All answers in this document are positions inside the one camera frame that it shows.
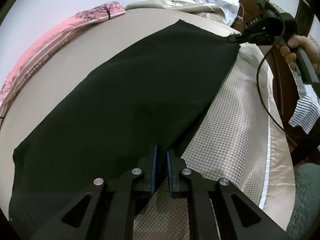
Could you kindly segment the person right hand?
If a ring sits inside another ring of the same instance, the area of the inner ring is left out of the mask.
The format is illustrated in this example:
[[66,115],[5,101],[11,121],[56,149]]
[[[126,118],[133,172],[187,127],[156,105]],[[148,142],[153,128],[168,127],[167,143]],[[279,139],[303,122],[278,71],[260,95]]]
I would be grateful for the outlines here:
[[293,48],[303,47],[307,53],[316,73],[319,72],[319,49],[305,36],[293,35],[287,42],[287,46],[280,47],[280,53],[285,58],[290,69],[296,70],[296,54]]

